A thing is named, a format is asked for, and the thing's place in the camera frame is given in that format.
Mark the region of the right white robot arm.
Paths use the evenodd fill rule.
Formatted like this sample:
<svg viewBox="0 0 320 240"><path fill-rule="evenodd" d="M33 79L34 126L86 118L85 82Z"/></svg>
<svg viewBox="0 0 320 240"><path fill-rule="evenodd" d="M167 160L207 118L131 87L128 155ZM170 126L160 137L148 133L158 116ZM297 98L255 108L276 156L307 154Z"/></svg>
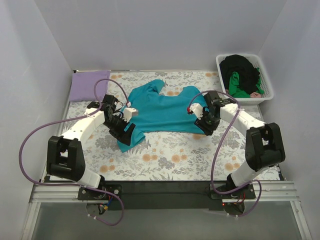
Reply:
<svg viewBox="0 0 320 240"><path fill-rule="evenodd" d="M212 188L219 195L237 199L260 173L285 160L280 127L274 122L265 123L251 116L241 108L239 101L227 93L225 99L220 98L221 92L216 90L206 90L200 95L204 97L206 106L191 100L187 113L196 116L194 124L205 135L212 135L223 120L229 123L228 130L234 127L245 137L245 162L228 175L224 191Z"/></svg>

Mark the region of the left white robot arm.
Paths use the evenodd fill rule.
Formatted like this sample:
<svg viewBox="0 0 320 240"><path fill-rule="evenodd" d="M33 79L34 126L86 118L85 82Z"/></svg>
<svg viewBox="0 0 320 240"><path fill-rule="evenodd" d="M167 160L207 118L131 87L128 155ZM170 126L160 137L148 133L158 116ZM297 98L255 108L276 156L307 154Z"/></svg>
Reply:
<svg viewBox="0 0 320 240"><path fill-rule="evenodd" d="M101 125L120 143L130 146L135 124L130 123L139 111L128 103L122 111L117 110L119 100L106 94L102 102L92 101L82 119L60 136L48 140L46 172L48 175L67 179L89 187L89 194L95 200L106 196L106 187L101 184L102 176L86 167L82 143Z"/></svg>

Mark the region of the teal t shirt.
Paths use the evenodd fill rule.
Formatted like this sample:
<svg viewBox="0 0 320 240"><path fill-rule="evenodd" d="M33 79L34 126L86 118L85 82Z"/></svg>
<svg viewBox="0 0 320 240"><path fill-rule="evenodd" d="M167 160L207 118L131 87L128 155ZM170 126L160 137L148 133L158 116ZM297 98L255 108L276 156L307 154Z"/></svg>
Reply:
<svg viewBox="0 0 320 240"><path fill-rule="evenodd" d="M164 86L163 80L155 79L131 91L128 99L138 115L130 120L135 124L131 144L117 143L121 152L138 145L149 132L204 133L195 125L197 117L187 113L190 101L200 91L195 86L186 86L178 95L166 96L160 94Z"/></svg>

